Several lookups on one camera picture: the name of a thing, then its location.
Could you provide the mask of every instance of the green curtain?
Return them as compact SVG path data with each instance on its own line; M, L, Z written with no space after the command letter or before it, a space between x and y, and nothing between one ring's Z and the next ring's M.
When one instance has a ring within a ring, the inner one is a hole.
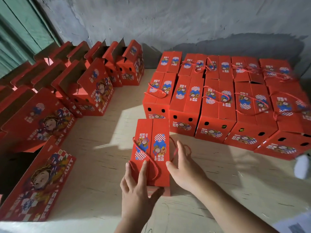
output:
M0 78L54 41L33 0L0 0Z

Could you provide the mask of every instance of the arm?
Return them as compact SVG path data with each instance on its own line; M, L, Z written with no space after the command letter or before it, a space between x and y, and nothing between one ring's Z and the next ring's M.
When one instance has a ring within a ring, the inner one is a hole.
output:
M156 202L164 193L164 189L159 188L150 198L148 197L146 170L147 161L145 160L139 172L138 183L136 183L129 163L125 165L125 175L120 184L122 189L121 222L115 233L141 232L151 217Z
M242 204L208 179L200 166L187 155L180 141L178 168L167 162L167 168L176 183L194 194L211 212L225 233L278 233Z

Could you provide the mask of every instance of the concrete wall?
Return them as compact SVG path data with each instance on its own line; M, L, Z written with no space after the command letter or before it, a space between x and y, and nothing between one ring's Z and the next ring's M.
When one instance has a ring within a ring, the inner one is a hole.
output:
M64 41L136 39L146 67L173 49L288 59L311 78L311 0L37 1Z

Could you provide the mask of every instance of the wooden table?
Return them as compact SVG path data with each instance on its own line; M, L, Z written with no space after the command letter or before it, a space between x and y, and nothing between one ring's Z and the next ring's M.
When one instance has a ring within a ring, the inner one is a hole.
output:
M121 216L119 183L130 159L137 119L145 118L141 85L116 88L103 117L79 119L63 148L76 164L48 222L0 222L11 233L113 232ZM192 156L240 203L269 224L295 216L311 206L311 180L294 177L288 162L227 145L172 134L192 148ZM143 232L222 232L210 212L191 194L171 182L172 197L161 197Z

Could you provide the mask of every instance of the person's left hand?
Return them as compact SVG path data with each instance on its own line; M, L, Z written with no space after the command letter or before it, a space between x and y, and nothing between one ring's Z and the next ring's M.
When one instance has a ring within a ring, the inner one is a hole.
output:
M164 193L163 188L157 189L152 196L147 192L147 161L145 160L139 172L138 183L132 177L129 163L125 165L125 175L120 183L122 189L122 220L131 222L143 228L151 217L152 210Z

